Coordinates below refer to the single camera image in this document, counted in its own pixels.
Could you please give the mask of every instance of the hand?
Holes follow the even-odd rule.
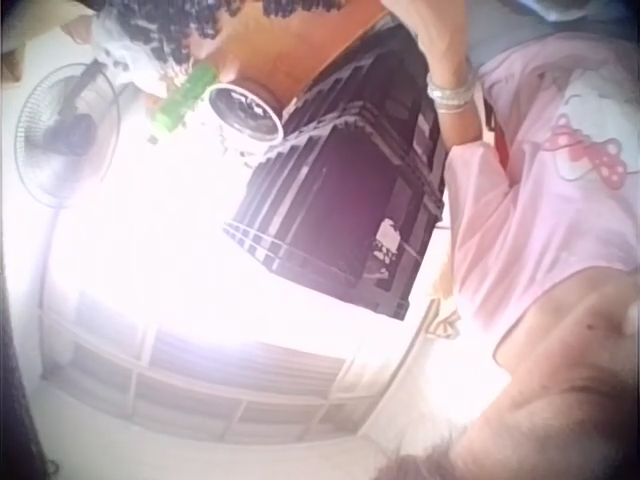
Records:
[[[417,36],[431,70],[466,65],[465,0],[381,0]]]

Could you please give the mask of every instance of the bright light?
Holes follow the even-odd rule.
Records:
[[[456,340],[439,340],[426,363],[429,402],[459,425],[477,418],[509,383],[509,375],[481,349],[469,332]]]
[[[222,233],[250,175],[240,159],[216,156],[207,135],[145,145],[141,125],[123,127],[98,198],[62,215],[51,260],[57,288],[81,288],[194,341],[261,340],[348,358],[377,337],[387,342],[378,362],[401,355],[402,322],[271,275]]]

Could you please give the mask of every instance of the red bow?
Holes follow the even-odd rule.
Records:
[[[620,190],[627,180],[627,164],[620,158],[620,142],[615,138],[594,142],[589,135],[574,129],[565,114],[558,117],[541,148],[548,152],[566,149],[571,162],[588,160],[612,190]]]

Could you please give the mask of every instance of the bangle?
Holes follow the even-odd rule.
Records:
[[[455,89],[438,87],[433,83],[431,73],[427,74],[427,95],[431,97],[436,106],[443,108],[464,107],[473,99],[475,90],[476,75],[471,68],[469,68],[469,76],[465,85]]]
[[[460,113],[471,104],[471,101],[465,103],[464,105],[447,105],[442,103],[434,102],[436,107],[436,113]]]

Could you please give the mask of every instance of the orange table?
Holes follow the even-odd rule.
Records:
[[[379,0],[348,0],[338,12],[266,18],[260,3],[248,3],[222,20],[220,43],[206,61],[260,82],[287,105],[386,13]]]

